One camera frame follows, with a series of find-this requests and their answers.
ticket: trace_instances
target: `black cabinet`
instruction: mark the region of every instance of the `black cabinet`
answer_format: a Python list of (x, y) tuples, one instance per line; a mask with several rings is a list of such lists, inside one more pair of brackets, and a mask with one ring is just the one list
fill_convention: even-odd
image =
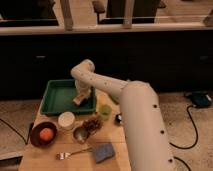
[(213, 31), (0, 36), (0, 98), (41, 98), (50, 79), (91, 59), (96, 73), (156, 91), (213, 87)]

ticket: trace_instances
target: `small bowl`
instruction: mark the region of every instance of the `small bowl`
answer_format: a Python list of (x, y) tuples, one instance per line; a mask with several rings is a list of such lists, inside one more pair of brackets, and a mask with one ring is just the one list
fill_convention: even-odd
[[(39, 136), (41, 130), (43, 130), (44, 128), (49, 128), (53, 131), (53, 138), (49, 141), (44, 141)], [(36, 125), (35, 128), (33, 128), (30, 134), (30, 141), (35, 147), (46, 147), (53, 142), (53, 140), (56, 137), (56, 134), (57, 134), (57, 128), (52, 122), (42, 122)]]
[(75, 128), (73, 132), (73, 137), (78, 143), (83, 144), (89, 138), (90, 133), (82, 126)]

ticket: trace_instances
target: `green plastic tray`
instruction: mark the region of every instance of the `green plastic tray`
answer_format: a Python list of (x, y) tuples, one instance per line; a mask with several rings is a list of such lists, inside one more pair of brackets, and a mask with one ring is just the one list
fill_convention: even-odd
[(48, 81), (40, 110), (41, 114), (55, 116), (66, 111), (74, 114), (89, 114), (95, 111), (96, 97), (94, 88), (92, 88), (90, 98), (80, 106), (72, 102), (76, 95), (75, 81), (73, 79)]

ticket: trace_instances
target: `gray sponge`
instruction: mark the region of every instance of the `gray sponge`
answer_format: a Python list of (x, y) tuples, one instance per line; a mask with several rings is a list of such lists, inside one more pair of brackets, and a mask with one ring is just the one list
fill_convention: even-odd
[(114, 148), (111, 143), (99, 145), (92, 150), (96, 163), (101, 163), (105, 159), (111, 158), (115, 155)]

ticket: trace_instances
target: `fork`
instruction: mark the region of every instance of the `fork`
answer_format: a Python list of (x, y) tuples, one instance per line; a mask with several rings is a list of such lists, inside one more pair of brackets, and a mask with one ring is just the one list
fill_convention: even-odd
[(61, 152), (61, 153), (56, 154), (56, 159), (64, 160), (64, 159), (67, 159), (68, 157), (70, 157), (71, 155), (84, 153), (84, 152), (91, 152), (91, 151), (92, 151), (92, 148), (90, 147), (90, 148), (86, 148), (86, 149), (75, 151), (75, 152)]

